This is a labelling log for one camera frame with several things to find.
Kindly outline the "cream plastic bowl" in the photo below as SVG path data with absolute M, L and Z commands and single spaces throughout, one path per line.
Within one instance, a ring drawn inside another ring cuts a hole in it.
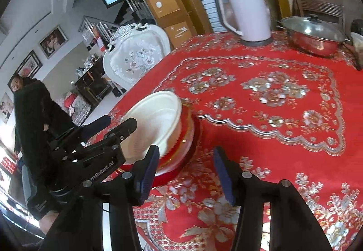
M 136 130 L 121 142 L 125 164 L 144 159 L 151 145 L 158 146 L 159 157 L 164 157 L 181 134 L 181 114 L 181 100 L 171 91 L 158 91 L 137 102 L 121 118 L 137 121 Z

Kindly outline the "framed portrait picture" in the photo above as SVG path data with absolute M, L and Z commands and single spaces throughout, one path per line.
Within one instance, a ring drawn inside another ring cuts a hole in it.
M 55 27 L 48 35 L 46 35 L 39 43 L 42 52 L 49 59 L 53 56 L 66 42 L 67 36 L 60 26 Z

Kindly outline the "white electric kettle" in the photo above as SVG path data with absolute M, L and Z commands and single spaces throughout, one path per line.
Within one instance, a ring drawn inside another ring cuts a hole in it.
M 245 46 L 272 43 L 270 10 L 265 0 L 215 0 L 221 25 Z

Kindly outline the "dark wrapped bundle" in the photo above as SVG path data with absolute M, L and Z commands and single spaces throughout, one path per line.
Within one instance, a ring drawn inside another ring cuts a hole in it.
M 363 35 L 363 19 L 354 19 L 352 21 L 351 32 Z

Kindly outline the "dark wooden sideboard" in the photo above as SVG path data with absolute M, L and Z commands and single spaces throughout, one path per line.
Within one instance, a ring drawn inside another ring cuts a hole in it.
M 103 58 L 99 58 L 74 84 L 78 93 L 82 95 L 93 108 L 97 107 L 112 90 L 111 85 L 103 77 L 104 75 Z

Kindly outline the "white ornate chair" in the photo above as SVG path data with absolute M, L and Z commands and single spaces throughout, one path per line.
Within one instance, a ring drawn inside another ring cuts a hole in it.
M 106 76 L 130 90 L 171 52 L 166 32 L 153 24 L 127 24 L 111 36 L 103 55 Z

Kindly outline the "framed flower picture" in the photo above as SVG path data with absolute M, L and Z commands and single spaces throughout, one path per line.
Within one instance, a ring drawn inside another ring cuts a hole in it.
M 18 66 L 18 68 L 14 72 L 14 75 L 33 78 L 41 67 L 41 61 L 37 57 L 36 53 L 32 50 Z

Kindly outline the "clear plastic food container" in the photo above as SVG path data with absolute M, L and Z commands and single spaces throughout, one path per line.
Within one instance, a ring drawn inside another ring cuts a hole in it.
M 353 47 L 355 50 L 355 53 L 358 55 L 358 61 L 360 64 L 362 64 L 362 60 L 363 60 L 363 36 L 355 33 L 355 32 L 351 32 L 351 38 L 353 41 Z

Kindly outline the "red floral tablecloth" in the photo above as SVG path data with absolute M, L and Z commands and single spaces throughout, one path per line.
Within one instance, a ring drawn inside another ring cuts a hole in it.
M 242 171 L 291 181 L 333 250 L 362 228 L 362 72 L 353 50 L 304 54 L 275 32 L 273 43 L 243 46 L 231 34 L 193 37 L 121 98 L 101 104 L 113 126 L 145 96 L 174 92 L 197 121 L 191 161 L 135 208 L 143 250 L 229 250 L 239 209 L 213 168 L 224 148 Z

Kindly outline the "wooden slatted chair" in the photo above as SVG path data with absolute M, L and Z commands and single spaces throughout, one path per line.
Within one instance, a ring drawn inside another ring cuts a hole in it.
M 319 0 L 295 0 L 300 16 L 317 15 L 342 32 L 345 31 L 344 6 Z

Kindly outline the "steel pot with glass lid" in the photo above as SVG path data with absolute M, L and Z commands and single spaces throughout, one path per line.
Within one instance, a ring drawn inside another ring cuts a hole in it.
M 318 57 L 332 58 L 349 42 L 341 31 L 314 14 L 308 17 L 290 16 L 278 23 L 293 46 Z

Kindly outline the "red gold-rimmed plate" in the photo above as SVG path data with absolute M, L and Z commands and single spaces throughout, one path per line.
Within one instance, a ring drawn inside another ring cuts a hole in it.
M 179 168 L 185 160 L 195 135 L 195 120 L 191 104 L 183 104 L 180 116 L 181 131 L 175 145 L 161 157 L 156 171 L 156 177 L 169 174 Z

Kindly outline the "red scalloped glass plate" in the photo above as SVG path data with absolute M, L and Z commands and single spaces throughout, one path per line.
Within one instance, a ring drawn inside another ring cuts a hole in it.
M 155 178 L 153 180 L 153 187 L 160 187 L 166 185 L 171 180 L 176 178 L 178 174 L 182 171 L 182 168 L 190 161 L 191 157 L 194 155 L 195 149 L 198 145 L 198 140 L 201 136 L 201 128 L 198 119 L 193 115 L 191 109 L 187 106 L 183 106 L 181 112 L 181 132 L 178 140 L 171 149 L 168 149 L 167 153 L 161 156 L 161 149 L 159 147 L 159 163 L 155 173 Z M 127 157 L 132 157 L 129 151 L 134 149 L 137 145 L 138 136 L 134 137 L 134 134 L 138 132 L 133 132 L 125 141 L 121 142 L 121 149 L 123 151 L 125 159 Z M 141 151 L 135 157 L 138 161 L 141 157 L 143 159 L 144 155 L 147 153 L 151 141 L 147 141 L 145 147 L 146 151 Z M 126 161 L 120 168 L 114 171 L 109 178 L 116 178 L 125 171 L 131 170 L 134 160 L 131 159 L 131 163 Z

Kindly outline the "person in black coat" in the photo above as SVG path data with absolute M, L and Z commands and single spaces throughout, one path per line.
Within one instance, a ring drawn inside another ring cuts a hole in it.
M 61 176 L 52 161 L 49 141 L 76 125 L 42 81 L 14 75 L 10 87 L 14 93 L 15 151 L 23 153 L 33 180 L 45 184 Z

